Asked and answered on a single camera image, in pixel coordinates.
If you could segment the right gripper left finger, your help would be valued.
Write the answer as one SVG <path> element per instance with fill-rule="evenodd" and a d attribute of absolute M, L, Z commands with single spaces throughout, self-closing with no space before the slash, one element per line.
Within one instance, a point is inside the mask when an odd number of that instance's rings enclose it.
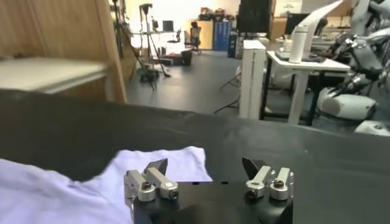
<path fill-rule="evenodd" d="M 167 200 L 179 197 L 179 185 L 165 176 L 168 159 L 150 162 L 142 172 L 128 170 L 124 175 L 124 196 L 137 198 L 141 202 L 150 202 L 159 196 Z"/>

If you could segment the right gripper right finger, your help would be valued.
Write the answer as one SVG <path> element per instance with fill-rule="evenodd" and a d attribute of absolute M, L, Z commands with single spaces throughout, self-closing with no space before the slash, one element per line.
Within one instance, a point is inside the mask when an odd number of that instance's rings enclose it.
<path fill-rule="evenodd" d="M 282 167 L 276 172 L 262 160 L 241 159 L 249 178 L 246 181 L 246 197 L 258 200 L 268 193 L 273 200 L 287 200 L 294 196 L 294 173 L 290 168 Z"/>

